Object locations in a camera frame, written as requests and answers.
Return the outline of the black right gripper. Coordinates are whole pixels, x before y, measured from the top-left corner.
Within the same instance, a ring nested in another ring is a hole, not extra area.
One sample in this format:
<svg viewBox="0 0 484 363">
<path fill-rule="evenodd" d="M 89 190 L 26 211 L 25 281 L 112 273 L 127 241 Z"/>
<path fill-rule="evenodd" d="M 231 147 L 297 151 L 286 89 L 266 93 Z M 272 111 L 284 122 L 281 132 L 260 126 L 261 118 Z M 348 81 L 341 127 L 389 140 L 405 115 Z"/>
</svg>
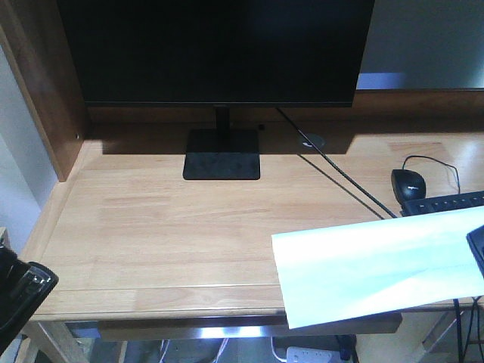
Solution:
<svg viewBox="0 0 484 363">
<path fill-rule="evenodd" d="M 473 254 L 474 259 L 476 260 L 476 264 L 481 272 L 484 275 L 484 258 L 483 258 L 483 249 L 484 249 L 484 226 L 480 226 L 473 231 L 469 232 L 466 236 L 468 245 L 470 250 Z"/>
</svg>

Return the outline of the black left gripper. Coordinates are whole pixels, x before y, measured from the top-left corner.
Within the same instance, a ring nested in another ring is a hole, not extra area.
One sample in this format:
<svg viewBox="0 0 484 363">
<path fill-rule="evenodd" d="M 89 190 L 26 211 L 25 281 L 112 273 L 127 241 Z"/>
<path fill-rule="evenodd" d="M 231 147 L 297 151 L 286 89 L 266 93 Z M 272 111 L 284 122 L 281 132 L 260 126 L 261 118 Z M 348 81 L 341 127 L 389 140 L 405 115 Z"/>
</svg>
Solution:
<svg viewBox="0 0 484 363">
<path fill-rule="evenodd" d="M 37 262 L 23 262 L 1 245 L 1 335 L 14 337 L 58 283 L 58 276 Z"/>
</svg>

